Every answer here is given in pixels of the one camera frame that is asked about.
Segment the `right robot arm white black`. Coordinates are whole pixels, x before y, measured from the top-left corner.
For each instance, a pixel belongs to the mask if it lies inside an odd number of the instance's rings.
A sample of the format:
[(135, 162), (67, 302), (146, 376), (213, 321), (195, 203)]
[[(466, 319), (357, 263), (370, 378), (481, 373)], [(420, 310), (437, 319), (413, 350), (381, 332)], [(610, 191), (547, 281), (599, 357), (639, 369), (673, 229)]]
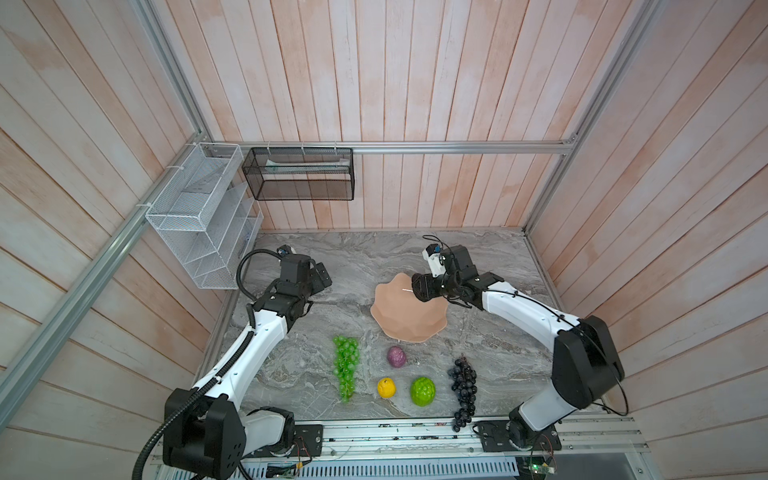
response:
[(513, 287), (492, 272), (479, 273), (462, 245), (449, 246), (434, 235), (422, 257), (428, 274), (411, 277), (416, 299), (443, 298), (464, 308), (477, 308), (517, 326), (552, 353), (546, 386), (509, 414), (507, 435), (512, 447), (528, 451), (542, 433), (572, 413), (599, 402), (621, 386), (623, 366), (607, 324), (591, 315), (579, 318), (550, 307)]

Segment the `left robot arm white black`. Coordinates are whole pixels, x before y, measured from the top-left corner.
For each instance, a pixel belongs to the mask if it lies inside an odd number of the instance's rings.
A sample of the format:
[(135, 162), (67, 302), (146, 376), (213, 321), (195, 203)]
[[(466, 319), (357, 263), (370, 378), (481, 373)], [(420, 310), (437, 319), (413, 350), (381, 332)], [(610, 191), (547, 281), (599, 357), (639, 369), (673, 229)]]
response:
[(242, 472), (244, 458), (259, 450), (275, 455), (294, 450), (293, 413), (261, 407), (242, 414), (240, 408), (271, 351), (310, 311), (312, 296), (330, 287), (332, 280), (323, 264), (284, 245), (271, 254), (279, 261), (279, 276), (256, 295), (244, 285), (243, 268), (258, 253), (245, 254), (235, 274), (238, 289), (249, 300), (245, 327), (208, 373), (168, 397), (164, 421), (143, 448), (133, 478), (142, 477), (156, 445), (162, 447), (165, 465), (196, 479), (227, 479)]

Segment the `dark purple fake grape bunch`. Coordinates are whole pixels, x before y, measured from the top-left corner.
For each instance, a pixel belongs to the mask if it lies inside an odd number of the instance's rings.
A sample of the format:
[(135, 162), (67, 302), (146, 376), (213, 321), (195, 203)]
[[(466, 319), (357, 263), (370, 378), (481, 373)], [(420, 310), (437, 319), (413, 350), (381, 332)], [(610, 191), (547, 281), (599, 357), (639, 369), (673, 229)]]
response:
[(447, 370), (447, 375), (451, 380), (451, 390), (459, 404), (458, 409), (453, 414), (452, 421), (452, 430), (458, 433), (472, 423), (476, 413), (477, 373), (467, 357), (462, 355)]

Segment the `green fake grape bunch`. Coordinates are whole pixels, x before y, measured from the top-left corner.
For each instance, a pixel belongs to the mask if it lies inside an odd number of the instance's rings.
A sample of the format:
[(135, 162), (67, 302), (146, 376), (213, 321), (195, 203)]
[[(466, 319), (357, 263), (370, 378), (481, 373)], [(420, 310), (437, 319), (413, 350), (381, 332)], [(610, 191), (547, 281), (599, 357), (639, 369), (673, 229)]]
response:
[(335, 336), (336, 359), (334, 375), (339, 381), (341, 401), (348, 402), (356, 391), (355, 375), (359, 364), (359, 344), (356, 338)]

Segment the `yellow fake lemon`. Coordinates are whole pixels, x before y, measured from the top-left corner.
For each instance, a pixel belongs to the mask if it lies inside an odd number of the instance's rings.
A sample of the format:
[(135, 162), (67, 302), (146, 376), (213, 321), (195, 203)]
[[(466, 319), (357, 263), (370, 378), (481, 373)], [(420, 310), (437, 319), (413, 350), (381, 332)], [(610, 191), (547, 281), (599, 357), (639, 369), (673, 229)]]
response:
[(383, 399), (392, 398), (397, 392), (397, 387), (392, 378), (385, 377), (377, 383), (377, 393)]

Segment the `purple fake fruit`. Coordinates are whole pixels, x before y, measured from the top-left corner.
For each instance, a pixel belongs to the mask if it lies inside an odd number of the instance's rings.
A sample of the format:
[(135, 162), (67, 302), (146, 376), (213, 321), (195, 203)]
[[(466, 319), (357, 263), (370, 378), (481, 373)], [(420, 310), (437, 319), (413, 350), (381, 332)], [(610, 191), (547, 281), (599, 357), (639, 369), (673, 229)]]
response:
[(407, 363), (407, 355), (399, 346), (392, 346), (387, 351), (387, 361), (393, 368), (402, 368)]

